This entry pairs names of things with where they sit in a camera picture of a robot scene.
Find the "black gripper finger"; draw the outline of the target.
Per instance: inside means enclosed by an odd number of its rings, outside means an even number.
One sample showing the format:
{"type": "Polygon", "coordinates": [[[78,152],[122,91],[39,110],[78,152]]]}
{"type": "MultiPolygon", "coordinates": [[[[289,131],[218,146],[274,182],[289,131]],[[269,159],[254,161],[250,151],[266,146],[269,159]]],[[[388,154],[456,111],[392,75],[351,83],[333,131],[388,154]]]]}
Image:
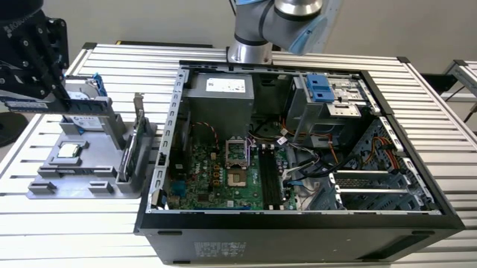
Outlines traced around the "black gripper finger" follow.
{"type": "Polygon", "coordinates": [[[2,60],[2,96],[46,98],[49,89],[30,69],[22,69],[2,60]]]}
{"type": "Polygon", "coordinates": [[[70,67],[67,23],[61,18],[38,18],[26,25],[22,37],[25,58],[38,89],[34,97],[47,102],[49,110],[67,113],[71,104],[63,71],[70,67]]]}

